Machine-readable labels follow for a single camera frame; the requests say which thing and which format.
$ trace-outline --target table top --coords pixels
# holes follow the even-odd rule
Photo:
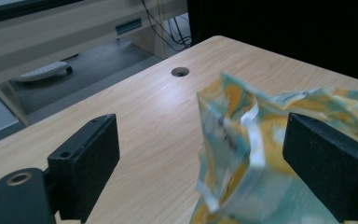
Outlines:
[[[174,77],[176,67],[190,73]],[[88,223],[188,223],[200,196],[196,93],[222,70],[270,95],[358,90],[358,79],[215,36],[0,141],[0,178],[47,168],[47,156],[85,123],[115,113],[121,158]]]

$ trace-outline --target plastic bag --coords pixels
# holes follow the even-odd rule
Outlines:
[[[191,223],[337,223],[283,159],[282,143],[289,112],[319,119],[358,141],[358,91],[267,96],[222,73],[198,100],[202,196]]]

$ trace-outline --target gray floor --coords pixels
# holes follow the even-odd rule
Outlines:
[[[166,41],[169,46],[174,48],[169,48],[170,56],[176,54],[184,46],[174,42],[169,35],[172,33],[176,40],[180,39],[179,34],[190,36],[187,14],[177,17],[176,21],[179,31],[176,29],[174,20],[170,20],[171,30],[168,22],[164,23],[168,32]],[[115,85],[162,60],[134,46],[130,39],[125,37],[80,52],[77,56],[65,61],[73,67],[73,74],[62,73],[29,84],[10,81],[31,124]],[[21,123],[8,127],[0,131],[0,139],[23,128]]]

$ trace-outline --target crumpled plastic package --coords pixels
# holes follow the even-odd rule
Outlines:
[[[201,197],[191,223],[337,223],[283,159],[282,144],[290,112],[358,141],[358,91],[320,88],[267,96],[222,72],[198,100]]]

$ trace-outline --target wire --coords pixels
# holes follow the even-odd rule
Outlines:
[[[186,43],[186,41],[189,40],[190,36],[186,36],[186,37],[182,37],[181,39],[179,40],[175,40],[173,35],[170,34],[157,20],[156,18],[154,18],[154,16],[150,13],[149,9],[147,8],[146,6],[146,3],[145,3],[145,0],[141,0],[142,4],[144,5],[144,8],[145,8],[145,11],[146,11],[146,14],[147,14],[147,18],[149,20],[149,23],[150,23],[150,26],[151,28],[153,29],[153,31],[155,32],[155,34],[161,39],[163,40],[171,49],[173,49],[174,51],[182,51],[184,49],[188,49],[190,46],[191,46],[191,42],[189,44]],[[176,49],[174,48],[166,39],[164,39],[164,37],[161,36],[161,34],[159,34],[154,25],[152,24],[152,20],[156,22],[156,24],[172,39],[173,42],[175,42],[176,44],[178,45],[183,45],[183,47],[181,49]]]

